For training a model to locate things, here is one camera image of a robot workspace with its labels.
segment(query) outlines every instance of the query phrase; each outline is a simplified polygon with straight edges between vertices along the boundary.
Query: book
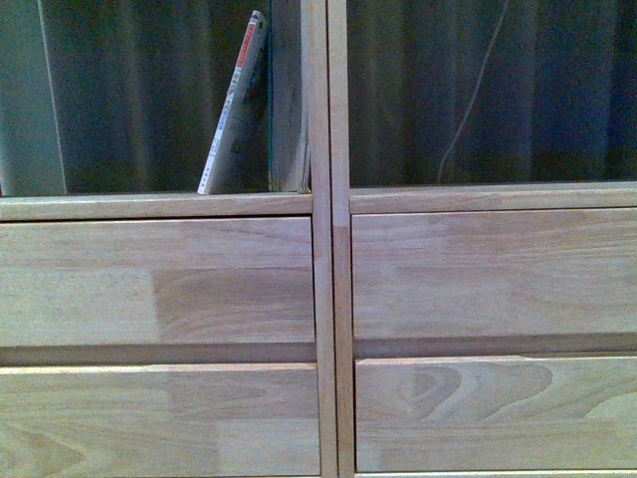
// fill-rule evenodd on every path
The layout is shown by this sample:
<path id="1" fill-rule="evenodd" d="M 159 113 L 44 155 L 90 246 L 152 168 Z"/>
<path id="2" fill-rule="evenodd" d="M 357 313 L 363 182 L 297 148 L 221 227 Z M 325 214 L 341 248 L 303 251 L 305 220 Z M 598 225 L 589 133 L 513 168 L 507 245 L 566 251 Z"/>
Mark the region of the book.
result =
<path id="1" fill-rule="evenodd" d="M 197 192 L 234 192 L 267 103 L 268 24 L 252 12 Z"/>
<path id="2" fill-rule="evenodd" d="M 310 192 L 310 24 L 303 2 L 272 3 L 273 192 Z"/>

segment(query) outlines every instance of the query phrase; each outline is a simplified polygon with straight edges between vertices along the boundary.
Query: book spine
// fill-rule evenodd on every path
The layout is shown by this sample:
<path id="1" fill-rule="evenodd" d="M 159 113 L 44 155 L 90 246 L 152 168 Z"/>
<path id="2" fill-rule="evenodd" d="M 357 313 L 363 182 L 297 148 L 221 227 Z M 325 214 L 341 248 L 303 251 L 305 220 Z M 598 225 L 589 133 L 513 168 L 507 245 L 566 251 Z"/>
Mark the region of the book spine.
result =
<path id="1" fill-rule="evenodd" d="M 239 51 L 239 57 L 237 58 L 237 63 L 235 64 L 235 70 L 232 75 L 232 80 L 230 81 L 228 93 L 226 94 L 226 101 L 224 102 L 223 110 L 221 111 L 221 116 L 219 117 L 219 123 L 217 124 L 217 129 L 212 139 L 210 151 L 208 152 L 206 165 L 204 166 L 203 174 L 201 175 L 201 181 L 199 182 L 199 188 L 197 189 L 197 192 L 199 194 L 210 194 L 212 192 L 214 185 L 214 170 L 217 164 L 217 158 L 219 157 L 220 153 L 223 154 L 223 151 L 225 149 L 228 149 L 228 147 L 232 143 L 232 138 L 227 137 L 228 134 L 225 132 L 228 125 L 228 120 L 231 116 L 231 110 L 235 101 L 239 82 L 242 79 L 241 74 L 244 70 L 244 64 L 246 63 L 248 52 L 250 51 L 251 44 L 253 43 L 255 29 L 257 28 L 257 24 L 260 20 L 262 20 L 262 14 L 254 11 L 250 18 L 250 22 L 248 23 L 248 27 L 246 28 L 246 33 L 243 37 L 241 50 Z"/>

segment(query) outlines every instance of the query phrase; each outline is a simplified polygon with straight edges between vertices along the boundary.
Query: wood grain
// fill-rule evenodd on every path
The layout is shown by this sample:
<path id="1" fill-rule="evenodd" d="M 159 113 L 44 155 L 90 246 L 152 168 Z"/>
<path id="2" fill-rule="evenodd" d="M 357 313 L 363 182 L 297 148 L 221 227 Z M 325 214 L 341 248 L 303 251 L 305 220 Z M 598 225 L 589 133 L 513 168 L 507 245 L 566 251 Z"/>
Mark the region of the wood grain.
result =
<path id="1" fill-rule="evenodd" d="M 337 478 L 334 321 L 331 262 L 327 38 L 324 0 L 301 1 L 303 88 L 309 114 L 309 148 L 314 201 L 313 242 L 320 418 L 320 474 Z"/>
<path id="2" fill-rule="evenodd" d="M 319 473 L 310 364 L 0 368 L 0 474 Z"/>
<path id="3" fill-rule="evenodd" d="M 353 217 L 357 339 L 637 332 L 637 209 Z"/>
<path id="4" fill-rule="evenodd" d="M 637 206 L 637 182 L 352 189 L 352 214 Z"/>
<path id="5" fill-rule="evenodd" d="M 356 364 L 358 471 L 637 468 L 637 358 Z"/>
<path id="6" fill-rule="evenodd" d="M 0 225 L 0 347 L 312 343 L 308 218 Z"/>
<path id="7" fill-rule="evenodd" d="M 356 478 L 632 478 L 637 470 L 457 471 L 448 473 L 356 473 Z"/>
<path id="8" fill-rule="evenodd" d="M 196 192 L 0 198 L 0 221 L 310 214 L 307 194 Z"/>
<path id="9" fill-rule="evenodd" d="M 338 473 L 341 478 L 353 478 L 355 463 L 346 2 L 328 0 L 327 21 Z"/>

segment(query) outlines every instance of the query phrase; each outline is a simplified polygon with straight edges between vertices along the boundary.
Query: drawer front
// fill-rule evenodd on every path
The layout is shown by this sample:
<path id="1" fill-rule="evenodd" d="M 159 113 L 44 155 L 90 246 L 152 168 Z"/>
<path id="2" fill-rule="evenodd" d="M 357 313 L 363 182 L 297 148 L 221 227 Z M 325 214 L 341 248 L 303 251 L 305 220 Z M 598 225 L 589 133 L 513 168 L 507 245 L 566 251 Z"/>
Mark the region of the drawer front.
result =
<path id="1" fill-rule="evenodd" d="M 0 347 L 311 343 L 300 218 L 0 225 Z"/>
<path id="2" fill-rule="evenodd" d="M 319 474 L 311 364 L 0 368 L 0 475 Z"/>
<path id="3" fill-rule="evenodd" d="M 637 333 L 637 209 L 352 219 L 357 339 Z"/>
<path id="4" fill-rule="evenodd" d="M 637 358 L 356 364 L 360 472 L 637 468 Z"/>
<path id="5" fill-rule="evenodd" d="M 409 478 L 634 478 L 637 470 L 457 471 L 409 473 Z M 355 478 L 405 478 L 402 473 L 356 473 Z"/>

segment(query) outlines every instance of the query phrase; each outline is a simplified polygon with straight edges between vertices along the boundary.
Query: cable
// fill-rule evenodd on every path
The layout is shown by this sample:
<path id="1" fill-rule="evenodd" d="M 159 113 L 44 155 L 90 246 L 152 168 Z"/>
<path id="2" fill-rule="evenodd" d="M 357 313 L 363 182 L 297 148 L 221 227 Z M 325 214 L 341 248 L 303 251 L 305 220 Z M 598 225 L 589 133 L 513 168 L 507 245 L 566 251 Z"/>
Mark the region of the cable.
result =
<path id="1" fill-rule="evenodd" d="M 478 97 L 478 90 L 480 89 L 480 86 L 482 84 L 482 79 L 483 79 L 483 76 L 485 75 L 485 70 L 487 70 L 489 57 L 491 57 L 491 52 L 494 49 L 494 45 L 496 45 L 496 40 L 498 40 L 498 35 L 500 35 L 500 29 L 502 28 L 502 24 L 505 21 L 505 15 L 507 14 L 507 9 L 509 8 L 509 2 L 510 0 L 505 0 L 503 3 L 502 13 L 500 14 L 500 18 L 498 19 L 498 23 L 496 24 L 496 29 L 494 30 L 494 34 L 491 37 L 489 46 L 487 47 L 487 53 L 485 54 L 485 58 L 482 61 L 482 67 L 480 68 L 478 79 L 476 80 L 476 87 L 474 88 L 474 92 L 471 96 L 471 99 L 469 100 L 467 109 L 465 110 L 465 115 L 463 116 L 462 121 L 460 121 L 460 125 L 458 126 L 458 129 L 456 129 L 456 133 L 454 134 L 454 138 L 451 140 L 451 144 L 449 144 L 449 147 L 447 148 L 447 150 L 445 151 L 445 154 L 442 156 L 442 159 L 440 160 L 440 166 L 438 167 L 438 176 L 436 177 L 436 183 L 438 184 L 440 184 L 440 182 L 442 181 L 442 173 L 445 170 L 445 163 L 447 162 L 449 155 L 454 150 L 454 147 L 456 146 L 456 142 L 458 142 L 458 138 L 460 137 L 460 134 L 462 133 L 462 130 L 464 129 L 465 124 L 467 123 L 467 119 L 469 118 L 469 115 L 471 114 L 471 111 L 474 107 L 474 103 L 476 102 L 476 98 Z"/>

